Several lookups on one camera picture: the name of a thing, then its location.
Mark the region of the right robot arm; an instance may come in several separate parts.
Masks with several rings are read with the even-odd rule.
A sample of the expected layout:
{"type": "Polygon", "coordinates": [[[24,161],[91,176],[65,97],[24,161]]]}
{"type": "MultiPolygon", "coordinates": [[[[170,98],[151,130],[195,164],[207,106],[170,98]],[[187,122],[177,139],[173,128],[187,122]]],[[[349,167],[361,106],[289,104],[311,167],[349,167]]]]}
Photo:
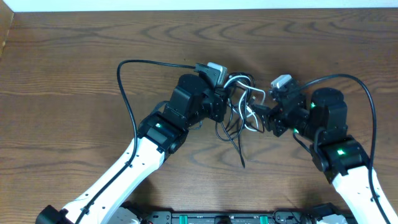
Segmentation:
{"type": "Polygon", "coordinates": [[[364,90],[372,113],[371,152],[348,134],[348,107],[342,92],[334,88],[315,90],[309,102],[304,90],[331,76],[310,81],[302,86],[291,79],[281,85],[272,84],[269,91],[276,102],[273,108],[254,105],[268,132],[279,137],[292,130],[295,138],[311,141],[299,144],[311,155],[316,168],[341,195],[357,223],[397,223],[397,214],[381,189],[374,169],[377,118],[374,100],[367,86],[356,77],[364,90]]]}

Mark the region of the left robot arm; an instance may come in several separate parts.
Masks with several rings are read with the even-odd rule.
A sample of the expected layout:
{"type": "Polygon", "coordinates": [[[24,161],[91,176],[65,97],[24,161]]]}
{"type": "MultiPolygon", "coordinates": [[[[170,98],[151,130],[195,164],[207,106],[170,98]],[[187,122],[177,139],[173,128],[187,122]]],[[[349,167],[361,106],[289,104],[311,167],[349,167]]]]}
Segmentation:
{"type": "Polygon", "coordinates": [[[192,126],[224,119],[228,94],[224,75],[182,75],[171,99],[133,126],[134,138],[122,156],[61,210],[45,207],[36,223],[110,223],[138,185],[182,146],[192,126]]]}

